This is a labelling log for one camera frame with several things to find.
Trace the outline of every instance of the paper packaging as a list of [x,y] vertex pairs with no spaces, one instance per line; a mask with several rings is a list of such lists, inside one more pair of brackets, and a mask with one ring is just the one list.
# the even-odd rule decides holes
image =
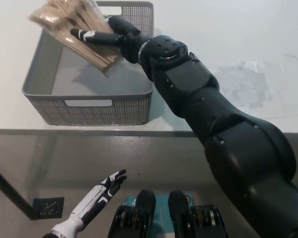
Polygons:
[[86,44],[71,35],[73,28],[112,33],[95,0],[49,0],[30,20],[38,23],[63,45],[69,47],[104,74],[121,59],[119,49]]

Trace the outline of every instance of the floor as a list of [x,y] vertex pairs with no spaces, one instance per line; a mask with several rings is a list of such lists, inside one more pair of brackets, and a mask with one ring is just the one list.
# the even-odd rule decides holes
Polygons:
[[[293,147],[298,156],[298,142]],[[195,204],[219,207],[230,237],[258,238],[217,186],[196,138],[83,135],[0,135],[0,172],[26,200],[65,197],[61,219],[29,221],[0,192],[0,237],[41,237],[120,169],[127,169],[127,181],[80,238],[106,238],[117,207],[143,188],[190,192]]]

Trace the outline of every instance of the white table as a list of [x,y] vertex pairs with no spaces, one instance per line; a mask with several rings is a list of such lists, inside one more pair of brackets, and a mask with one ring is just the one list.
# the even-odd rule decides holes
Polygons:
[[[193,135],[155,93],[162,115],[146,125],[47,125],[21,93],[41,28],[28,16],[45,0],[0,0],[0,131]],[[152,0],[156,34],[185,42],[238,108],[298,136],[298,0]],[[151,109],[155,114],[157,107]]]

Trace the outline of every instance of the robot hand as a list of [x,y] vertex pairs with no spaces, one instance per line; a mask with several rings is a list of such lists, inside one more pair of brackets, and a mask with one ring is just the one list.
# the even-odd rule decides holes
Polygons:
[[[72,29],[71,34],[87,43],[120,47],[123,57],[130,63],[140,63],[151,81],[151,58],[166,59],[163,65],[159,64],[163,70],[192,59],[185,44],[168,36],[143,36],[134,25],[117,16],[107,21],[114,34],[79,29]],[[170,64],[171,58],[177,58],[176,63]]]
[[74,208],[70,217],[54,226],[43,238],[76,238],[78,232],[100,213],[127,178],[126,170],[118,171],[96,185]]

